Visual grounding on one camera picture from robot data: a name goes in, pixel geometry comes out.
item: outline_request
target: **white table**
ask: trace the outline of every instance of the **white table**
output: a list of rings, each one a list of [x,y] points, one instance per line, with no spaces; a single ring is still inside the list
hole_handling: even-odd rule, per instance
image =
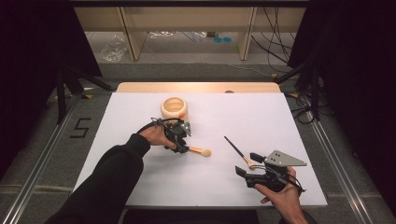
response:
[[[115,92],[108,103],[91,151],[78,178],[78,187],[101,156],[122,145],[150,118],[161,115],[169,97],[182,97],[189,107],[192,137],[187,145],[212,150],[212,156],[173,153],[152,147],[144,157],[145,169],[126,205],[143,207],[257,207],[262,195],[247,188],[235,165],[246,163],[224,139],[227,136],[247,157],[250,152],[269,155],[277,149],[307,162],[295,167],[307,192],[303,206],[327,202],[306,154],[286,99],[282,93],[130,93]]]

